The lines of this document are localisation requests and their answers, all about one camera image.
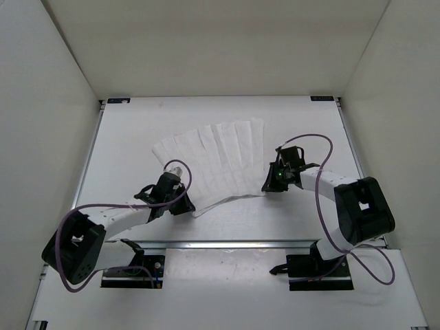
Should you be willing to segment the white pleated skirt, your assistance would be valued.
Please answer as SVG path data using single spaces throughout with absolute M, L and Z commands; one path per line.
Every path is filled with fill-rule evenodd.
M 192 216 L 199 217 L 227 201 L 264 195 L 264 130 L 260 118 L 200 126 L 164 138 L 152 152 L 161 165 L 188 165 Z

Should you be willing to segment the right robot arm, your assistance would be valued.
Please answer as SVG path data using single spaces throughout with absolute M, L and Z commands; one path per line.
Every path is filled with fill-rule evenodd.
M 334 260 L 357 245 L 395 229 L 394 216 L 375 178 L 356 179 L 322 170 L 318 164 L 306 163 L 299 146 L 278 147 L 276 152 L 261 189 L 264 193 L 282 193 L 291 185 L 313 192 L 319 215 L 320 197 L 335 203 L 338 227 L 331 232 L 326 229 L 325 238 L 310 247 L 308 266 L 314 274 L 326 274 Z

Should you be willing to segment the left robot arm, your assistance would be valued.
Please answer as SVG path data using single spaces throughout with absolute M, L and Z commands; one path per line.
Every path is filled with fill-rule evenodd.
M 139 244 L 118 234 L 148 224 L 164 213 L 182 215 L 196 210 L 179 175 L 163 173 L 156 184 L 143 187 L 124 204 L 98 204 L 94 217 L 90 204 L 72 210 L 42 252 L 70 292 L 78 292 L 99 271 L 124 270 L 149 274 Z

